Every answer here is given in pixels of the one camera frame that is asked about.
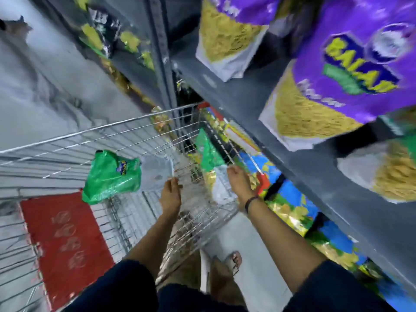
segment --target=forearm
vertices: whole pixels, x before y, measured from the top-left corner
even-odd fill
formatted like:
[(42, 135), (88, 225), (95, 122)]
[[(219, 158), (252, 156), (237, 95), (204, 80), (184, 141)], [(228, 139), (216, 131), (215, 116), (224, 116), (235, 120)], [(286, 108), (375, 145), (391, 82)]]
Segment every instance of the forearm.
[(252, 201), (248, 216), (290, 291), (297, 292), (326, 257), (275, 215), (262, 200)]
[(124, 259), (137, 260), (156, 280), (176, 220), (175, 215), (162, 214)]

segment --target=brand logo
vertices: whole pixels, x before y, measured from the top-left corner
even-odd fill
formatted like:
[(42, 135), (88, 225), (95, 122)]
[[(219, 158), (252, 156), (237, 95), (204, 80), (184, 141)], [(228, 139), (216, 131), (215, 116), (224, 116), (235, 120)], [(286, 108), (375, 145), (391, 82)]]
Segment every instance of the brand logo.
[(348, 94), (379, 94), (398, 88), (400, 78), (386, 65), (411, 49), (414, 27), (387, 25), (365, 46), (348, 33), (334, 34), (324, 46), (323, 73)]
[(121, 175), (125, 175), (127, 170), (127, 162), (126, 161), (120, 161), (119, 166), (116, 168), (116, 171), (119, 172)]

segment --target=person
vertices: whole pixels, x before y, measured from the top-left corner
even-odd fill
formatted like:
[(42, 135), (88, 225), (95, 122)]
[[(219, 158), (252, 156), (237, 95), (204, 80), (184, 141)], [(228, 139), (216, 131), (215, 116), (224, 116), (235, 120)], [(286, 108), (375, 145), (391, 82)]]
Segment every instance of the person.
[[(261, 236), (283, 279), (293, 293), (284, 311), (394, 311), (390, 305), (359, 283), (341, 266), (292, 230), (250, 188), (241, 167), (227, 169), (241, 211)], [(180, 185), (172, 178), (162, 190), (162, 215), (128, 255), (96, 283), (86, 288), (66, 307), (71, 311), (247, 311), (244, 298), (233, 280), (231, 267), (214, 259), (210, 272), (210, 294), (197, 290), (197, 281), (184, 284), (174, 278), (156, 293), (155, 280), (181, 205)], [(241, 257), (231, 256), (237, 265)], [(188, 263), (176, 271), (190, 270)]]

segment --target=hand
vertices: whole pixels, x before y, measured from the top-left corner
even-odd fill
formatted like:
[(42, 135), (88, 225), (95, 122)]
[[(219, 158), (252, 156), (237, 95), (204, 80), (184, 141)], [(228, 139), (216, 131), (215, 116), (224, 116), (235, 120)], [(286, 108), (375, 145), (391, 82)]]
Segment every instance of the hand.
[(233, 192), (240, 201), (240, 209), (244, 209), (244, 205), (250, 198), (256, 196), (250, 186), (250, 178), (247, 173), (239, 166), (233, 165), (227, 168), (228, 179)]
[(162, 205), (163, 215), (178, 217), (180, 205), (182, 204), (180, 200), (180, 189), (182, 187), (182, 185), (178, 185), (178, 179), (176, 177), (166, 181), (159, 199)]

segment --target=dark blue sleeve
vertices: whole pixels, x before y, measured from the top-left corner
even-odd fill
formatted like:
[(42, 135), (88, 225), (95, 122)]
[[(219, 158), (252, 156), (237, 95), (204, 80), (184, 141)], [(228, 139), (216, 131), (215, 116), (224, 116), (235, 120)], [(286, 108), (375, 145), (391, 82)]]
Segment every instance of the dark blue sleeve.
[(312, 272), (284, 312), (394, 312), (338, 264), (328, 260)]
[(88, 286), (65, 312), (139, 311), (156, 312), (158, 300), (152, 275), (134, 260), (122, 260)]

